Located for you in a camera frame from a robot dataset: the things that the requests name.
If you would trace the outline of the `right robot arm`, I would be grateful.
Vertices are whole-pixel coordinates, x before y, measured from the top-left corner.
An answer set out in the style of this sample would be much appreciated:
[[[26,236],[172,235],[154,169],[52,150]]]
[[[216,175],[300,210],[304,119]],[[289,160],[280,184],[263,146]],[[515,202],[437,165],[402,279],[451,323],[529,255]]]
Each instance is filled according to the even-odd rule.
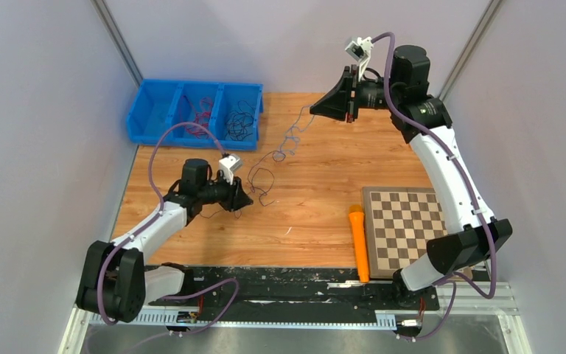
[[[453,277],[468,282],[481,296],[493,298],[495,274],[484,291],[462,269],[485,260],[495,262],[497,250],[512,235],[512,226],[509,220],[495,217],[462,162],[450,115],[444,103],[428,92],[426,50],[398,46],[388,53],[384,75],[375,80],[364,77],[371,45],[349,44],[346,51],[357,62],[345,66],[338,83],[311,105],[310,113],[354,122],[360,109],[388,109],[393,125],[424,166],[447,229],[445,236],[427,242],[418,260],[394,272],[392,300],[409,308],[419,301],[421,292]]]

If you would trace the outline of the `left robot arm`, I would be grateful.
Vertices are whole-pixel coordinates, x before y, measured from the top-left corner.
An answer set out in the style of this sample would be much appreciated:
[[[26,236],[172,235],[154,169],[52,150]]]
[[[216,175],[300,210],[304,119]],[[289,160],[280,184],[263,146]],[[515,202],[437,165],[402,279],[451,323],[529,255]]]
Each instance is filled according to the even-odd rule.
[[[236,212],[253,203],[237,175],[242,164],[238,155],[226,154],[214,171],[204,159],[187,159],[181,177],[144,220],[111,242],[98,240],[88,247],[75,305],[112,325],[133,321],[144,305],[167,296],[177,305],[192,302],[196,286],[183,266],[166,263],[147,270],[145,265],[203,206]]]

